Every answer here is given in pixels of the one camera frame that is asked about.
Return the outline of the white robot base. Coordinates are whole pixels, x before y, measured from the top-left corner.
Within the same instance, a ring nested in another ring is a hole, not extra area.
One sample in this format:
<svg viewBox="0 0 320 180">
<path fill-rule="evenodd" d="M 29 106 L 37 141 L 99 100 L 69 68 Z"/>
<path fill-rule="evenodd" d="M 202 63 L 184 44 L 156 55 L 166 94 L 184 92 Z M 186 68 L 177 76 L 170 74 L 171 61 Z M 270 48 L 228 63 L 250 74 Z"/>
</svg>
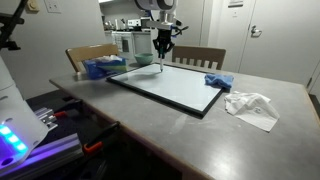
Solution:
<svg viewBox="0 0 320 180">
<path fill-rule="evenodd" d="M 0 174 L 22 164 L 47 134 L 0 57 Z"/>
</svg>

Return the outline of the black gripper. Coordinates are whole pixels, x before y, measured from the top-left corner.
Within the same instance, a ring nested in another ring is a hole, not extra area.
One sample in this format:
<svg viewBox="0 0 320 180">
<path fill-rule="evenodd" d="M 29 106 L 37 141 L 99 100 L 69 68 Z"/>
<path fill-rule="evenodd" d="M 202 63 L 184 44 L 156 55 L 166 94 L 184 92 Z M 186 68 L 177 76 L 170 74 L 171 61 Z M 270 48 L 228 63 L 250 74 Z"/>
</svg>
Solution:
<svg viewBox="0 0 320 180">
<path fill-rule="evenodd" d="M 159 49 L 160 49 L 159 43 L 160 44 L 167 44 L 166 48 L 165 48 L 165 53 L 170 52 L 175 45 L 175 43 L 173 43 L 171 41 L 171 31 L 170 30 L 163 30 L 163 29 L 158 30 L 157 39 L 153 39 L 152 42 L 153 42 L 155 50 L 158 53 L 159 53 Z"/>
</svg>

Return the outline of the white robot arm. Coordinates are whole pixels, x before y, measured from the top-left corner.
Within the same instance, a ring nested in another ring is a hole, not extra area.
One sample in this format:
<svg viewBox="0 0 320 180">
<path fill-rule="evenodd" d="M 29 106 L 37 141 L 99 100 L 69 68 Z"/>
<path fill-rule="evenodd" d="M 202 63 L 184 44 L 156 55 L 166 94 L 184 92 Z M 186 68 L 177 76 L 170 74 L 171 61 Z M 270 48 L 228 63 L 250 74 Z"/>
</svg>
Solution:
<svg viewBox="0 0 320 180">
<path fill-rule="evenodd" d="M 171 41 L 172 30 L 182 23 L 176 18 L 175 12 L 178 0 L 134 0 L 136 6 L 145 11 L 158 10 L 159 20 L 151 20 L 146 23 L 148 27 L 156 28 L 158 36 L 153 40 L 159 57 L 163 58 L 169 52 L 174 43 Z"/>
</svg>

